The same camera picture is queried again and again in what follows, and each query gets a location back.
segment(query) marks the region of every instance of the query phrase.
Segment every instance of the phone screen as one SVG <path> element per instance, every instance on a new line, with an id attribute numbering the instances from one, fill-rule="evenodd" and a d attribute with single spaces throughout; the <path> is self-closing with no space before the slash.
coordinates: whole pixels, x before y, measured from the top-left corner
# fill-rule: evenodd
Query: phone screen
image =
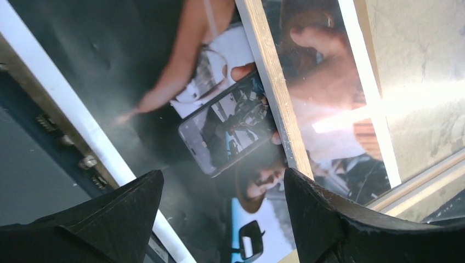
<path id="1" fill-rule="evenodd" d="M 179 134 L 202 170 L 216 175 L 276 131 L 258 73 L 243 78 L 189 116 Z"/>

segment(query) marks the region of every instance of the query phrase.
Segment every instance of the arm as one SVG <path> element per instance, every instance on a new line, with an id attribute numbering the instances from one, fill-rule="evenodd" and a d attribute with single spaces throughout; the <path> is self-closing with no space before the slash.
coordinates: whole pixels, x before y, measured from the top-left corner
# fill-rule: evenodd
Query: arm
<path id="1" fill-rule="evenodd" d="M 142 98 L 137 113 L 160 108 L 184 89 L 196 66 L 207 29 L 208 22 L 202 1 L 186 0 L 169 62 L 158 82 Z"/>

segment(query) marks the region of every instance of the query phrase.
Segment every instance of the hand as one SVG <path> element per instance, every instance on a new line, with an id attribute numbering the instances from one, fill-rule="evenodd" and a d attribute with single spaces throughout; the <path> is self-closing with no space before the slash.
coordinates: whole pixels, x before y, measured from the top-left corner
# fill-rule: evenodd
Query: hand
<path id="1" fill-rule="evenodd" d="M 247 74 L 249 74 L 250 72 L 256 69 L 257 69 L 257 66 L 255 65 L 255 62 L 249 63 L 245 66 L 235 67 L 231 70 L 231 78 L 233 79 L 233 81 L 238 82 L 242 78 L 244 78 Z M 272 135 L 271 142 L 276 145 L 281 144 L 281 139 L 277 131 L 275 131 L 275 133 Z"/>
<path id="2" fill-rule="evenodd" d="M 191 81 L 201 47 L 228 29 L 236 9 L 234 0 L 211 0 L 208 3 L 213 10 L 215 27 L 209 24 L 208 10 L 203 0 L 184 1 L 168 63 L 157 83 L 141 99 L 137 113 L 157 110 L 182 92 Z"/>
<path id="3" fill-rule="evenodd" d="M 128 112 L 128 113 L 125 113 L 123 115 L 120 115 L 116 118 L 115 122 L 114 122 L 114 125 L 115 126 L 120 126 L 120 125 L 123 125 L 125 123 L 127 123 L 132 117 L 134 117 L 135 115 L 138 114 L 138 110 L 137 109 L 133 109 L 132 111 Z"/>
<path id="4" fill-rule="evenodd" d="M 330 117 L 319 112 L 315 113 L 310 107 L 320 105 L 340 111 L 350 111 L 353 107 L 353 97 L 360 89 L 361 84 L 345 33 L 329 27 L 308 26 L 302 30 L 293 28 L 291 38 L 301 47 L 315 48 L 324 57 L 323 61 L 305 76 L 287 83 L 297 122 L 302 131 L 302 138 L 304 143 L 306 142 L 306 148 L 310 149 L 315 148 L 315 145 L 308 145 L 308 142 L 315 142 L 317 138 L 315 134 L 307 132 L 304 127 L 309 127 L 321 119 Z M 237 81 L 254 68 L 254 65 L 251 64 L 234 68 L 231 77 Z M 344 157 L 332 156 L 332 152 L 341 148 L 346 150 L 344 149 L 346 146 L 336 145 L 339 142 L 331 141 L 328 138 L 325 140 L 321 147 L 317 147 L 316 152 L 314 152 L 315 156 L 321 157 L 321 159 Z M 272 141 L 276 144 L 281 142 L 277 133 L 273 135 Z"/>

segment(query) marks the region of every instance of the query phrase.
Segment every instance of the woman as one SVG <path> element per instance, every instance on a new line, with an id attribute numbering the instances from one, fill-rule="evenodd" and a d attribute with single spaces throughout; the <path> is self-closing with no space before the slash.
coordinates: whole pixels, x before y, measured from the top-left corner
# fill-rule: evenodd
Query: woman
<path id="1" fill-rule="evenodd" d="M 295 45 L 313 48 L 322 62 L 304 76 L 287 80 L 288 91 L 306 150 L 313 163 L 352 158 L 364 153 L 382 160 L 370 119 L 347 124 L 331 132 L 317 133 L 313 124 L 366 105 L 355 60 L 344 31 L 320 25 L 292 27 L 289 37 Z M 233 69 L 237 79 L 254 70 L 249 64 Z M 277 133 L 273 137 L 280 143 Z"/>
<path id="2" fill-rule="evenodd" d="M 283 148 L 266 142 L 212 180 L 220 195 L 237 198 L 246 212 L 254 214 L 262 206 L 266 192 L 282 182 L 286 168 Z"/>
<path id="3" fill-rule="evenodd" d="M 179 94 L 192 78 L 201 47 L 228 28 L 235 10 L 234 0 L 186 0 L 168 64 L 139 105 L 118 117 L 117 123 L 154 111 Z"/>

